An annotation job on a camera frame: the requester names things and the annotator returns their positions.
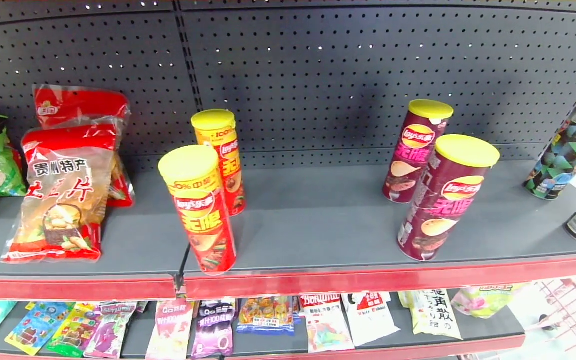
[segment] gray shelf surface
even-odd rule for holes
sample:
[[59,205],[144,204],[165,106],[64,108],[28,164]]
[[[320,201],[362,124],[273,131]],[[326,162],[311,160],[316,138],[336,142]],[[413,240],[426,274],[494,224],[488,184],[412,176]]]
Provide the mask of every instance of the gray shelf surface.
[[[178,274],[188,240],[167,187],[155,171],[136,173],[132,181],[135,205],[108,209],[98,262],[0,262],[0,276],[81,276],[93,280],[103,276]],[[0,257],[13,235],[21,202],[22,198],[0,198]]]
[[[501,161],[436,258],[404,255],[396,234],[410,205],[381,193],[387,166],[244,170],[247,209],[232,219],[237,262],[228,275],[517,263],[576,256],[562,224],[576,210],[576,188],[556,201],[521,187],[534,161]],[[201,278],[193,255],[183,276]]]

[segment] lay's logo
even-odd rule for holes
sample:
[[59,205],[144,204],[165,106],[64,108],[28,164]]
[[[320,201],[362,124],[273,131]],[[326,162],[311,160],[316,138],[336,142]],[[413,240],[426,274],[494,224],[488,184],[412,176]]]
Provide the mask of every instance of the lay's logo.
[[401,133],[401,141],[405,146],[421,149],[430,145],[435,139],[435,132],[428,126],[414,123],[406,126]]
[[473,175],[455,178],[443,185],[441,195],[450,201],[470,199],[482,188],[483,176]]

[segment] red shelf edge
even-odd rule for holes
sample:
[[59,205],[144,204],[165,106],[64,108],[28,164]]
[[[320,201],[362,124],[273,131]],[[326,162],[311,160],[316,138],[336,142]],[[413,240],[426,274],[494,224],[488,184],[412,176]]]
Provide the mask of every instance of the red shelf edge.
[[576,257],[514,263],[455,264],[400,269],[357,269],[311,273],[184,276],[188,299],[338,292],[398,292],[526,283],[576,276]]
[[7,300],[128,301],[174,299],[175,296],[175,280],[171,275],[91,280],[0,277],[0,299]]

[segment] red snack bag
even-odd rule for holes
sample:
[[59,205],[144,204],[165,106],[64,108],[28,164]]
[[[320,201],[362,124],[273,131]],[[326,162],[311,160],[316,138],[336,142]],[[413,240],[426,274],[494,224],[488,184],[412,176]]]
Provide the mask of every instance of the red snack bag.
[[[32,85],[37,119],[42,129],[81,125],[112,124],[117,130],[117,146],[130,117],[128,99],[119,92],[78,86]],[[109,207],[130,207],[135,203],[133,184],[119,154],[112,159]]]
[[30,130],[21,144],[30,186],[1,261],[98,260],[117,144],[115,126]]

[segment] lay's chip can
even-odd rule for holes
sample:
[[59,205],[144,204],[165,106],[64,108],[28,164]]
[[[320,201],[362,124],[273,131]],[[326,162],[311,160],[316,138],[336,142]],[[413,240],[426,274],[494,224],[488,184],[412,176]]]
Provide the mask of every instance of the lay's chip can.
[[410,202],[435,141],[444,134],[454,111],[443,102],[421,98],[408,104],[406,119],[381,189],[386,199],[400,204]]
[[397,235],[405,255],[421,262],[437,255],[499,157],[493,145],[476,137],[452,134],[437,139]]

